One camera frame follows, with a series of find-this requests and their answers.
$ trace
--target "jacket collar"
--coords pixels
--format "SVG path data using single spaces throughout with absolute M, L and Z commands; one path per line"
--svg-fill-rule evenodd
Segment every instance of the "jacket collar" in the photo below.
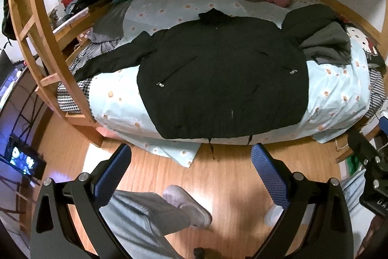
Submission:
M 198 16 L 203 24 L 219 24 L 222 22 L 231 21 L 233 19 L 232 17 L 215 8 L 209 10 L 206 13 L 200 13 Z

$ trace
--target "foot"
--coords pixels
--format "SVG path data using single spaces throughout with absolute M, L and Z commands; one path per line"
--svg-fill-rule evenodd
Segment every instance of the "foot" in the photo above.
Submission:
M 163 192 L 163 199 L 189 216 L 190 227 L 206 229 L 211 224 L 211 214 L 178 185 L 168 186 Z
M 282 213 L 283 208 L 279 205 L 273 204 L 264 215 L 264 223 L 269 227 L 274 227 Z

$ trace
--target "hello kitty pillow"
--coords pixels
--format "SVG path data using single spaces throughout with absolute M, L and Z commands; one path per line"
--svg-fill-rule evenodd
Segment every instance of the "hello kitty pillow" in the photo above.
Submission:
M 363 48 L 368 61 L 368 68 L 382 67 L 385 69 L 385 61 L 370 39 L 360 29 L 352 25 L 347 25 L 346 29 L 349 37 L 357 41 Z

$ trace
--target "gingham blanket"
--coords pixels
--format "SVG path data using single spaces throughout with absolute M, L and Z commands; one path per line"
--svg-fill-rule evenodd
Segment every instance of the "gingham blanket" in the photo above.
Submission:
M 74 59 L 73 63 L 69 66 L 71 73 L 74 75 L 77 70 L 79 70 L 85 63 L 101 54 L 107 53 L 114 50 L 119 40 L 104 42 L 104 43 L 90 43 L 85 49 L 83 49 L 77 57 Z M 89 100 L 89 88 L 92 79 L 86 79 L 80 81 L 78 86 L 81 88 L 82 92 L 85 94 L 86 98 Z M 81 113 L 80 109 L 74 102 L 73 98 L 67 92 L 67 89 L 63 83 L 59 83 L 57 89 L 57 99 L 59 107 L 62 111 L 72 112 L 72 113 Z

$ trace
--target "ladder rung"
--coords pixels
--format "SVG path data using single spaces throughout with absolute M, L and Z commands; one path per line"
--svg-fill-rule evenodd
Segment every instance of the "ladder rung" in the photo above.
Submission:
M 67 112 L 65 115 L 71 125 L 99 126 L 98 123 L 91 123 L 83 114 L 74 114 Z
M 59 83 L 61 80 L 59 79 L 59 76 L 57 73 L 54 73 L 54 74 L 51 74 L 47 77 L 45 77 L 44 79 L 42 79 L 40 81 L 40 84 L 43 86 L 43 87 L 46 87 L 48 85 L 51 85 L 51 84 L 55 84 L 55 83 Z
M 34 19 L 34 16 L 32 16 L 27 24 L 24 26 L 22 32 L 20 32 L 19 34 L 19 40 L 23 40 L 26 36 L 27 36 L 27 33 L 30 31 L 30 29 L 32 28 L 32 26 L 34 25 L 35 23 L 35 19 Z

